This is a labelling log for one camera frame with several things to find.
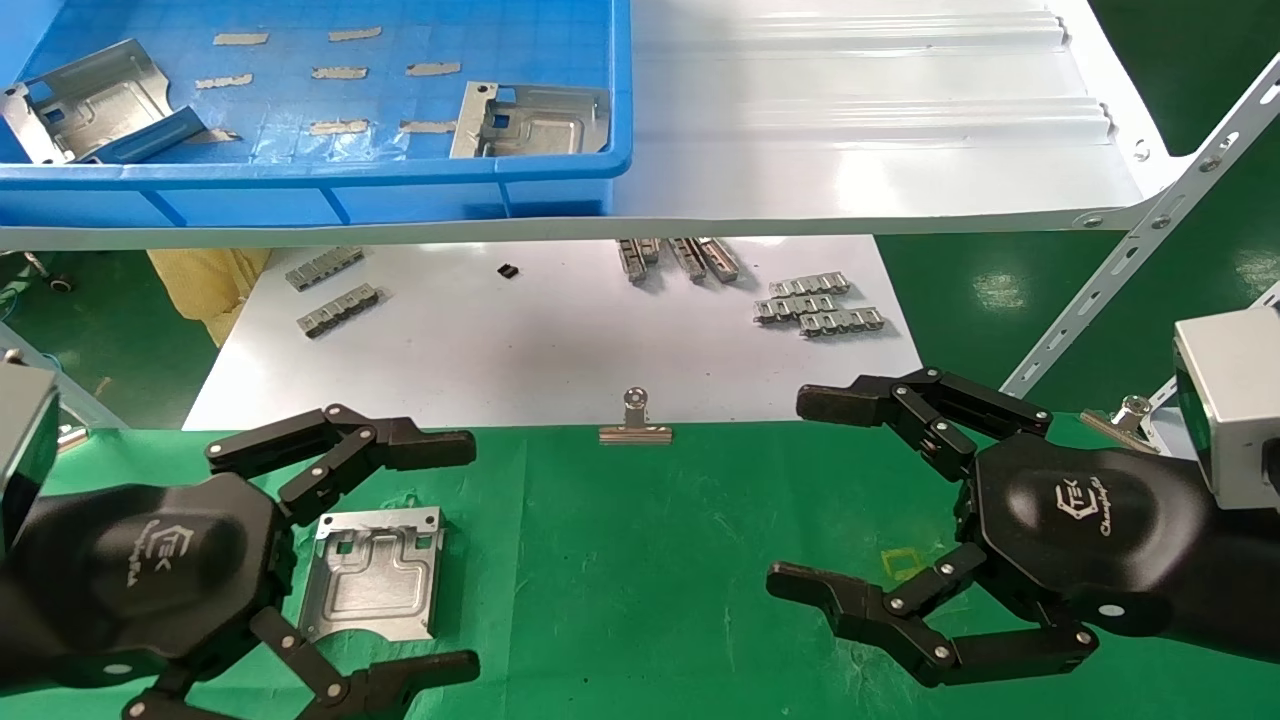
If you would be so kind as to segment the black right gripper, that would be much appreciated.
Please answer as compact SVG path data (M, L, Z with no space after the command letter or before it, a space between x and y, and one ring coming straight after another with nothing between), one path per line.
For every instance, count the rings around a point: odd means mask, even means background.
M946 480L972 479L975 544L895 589L791 562L765 575L771 596L820 610L833 637L884 651L920 685L1073 673L1100 646L1080 623L1129 637L1235 639L1221 511L1193 462L1052 445L1050 411L933 366L803 386L796 414L888 427ZM1006 441L978 454L964 428ZM927 618L975 579L1036 628L957 638L931 628Z

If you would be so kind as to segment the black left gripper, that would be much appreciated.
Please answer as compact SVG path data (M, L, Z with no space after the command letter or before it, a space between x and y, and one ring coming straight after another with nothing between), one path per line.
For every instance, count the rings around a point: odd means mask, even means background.
M20 528L20 688L161 673L125 719L228 719L187 694L260 641L312 692L297 719L406 717L419 693L476 680L479 656L430 653L340 675L274 609L291 591L291 523L316 521L381 469L461 468L476 456L468 430L425 432L407 416L334 404L211 443L210 469L229 473L198 484L37 498ZM282 510L246 480L298 462L307 466L278 491Z

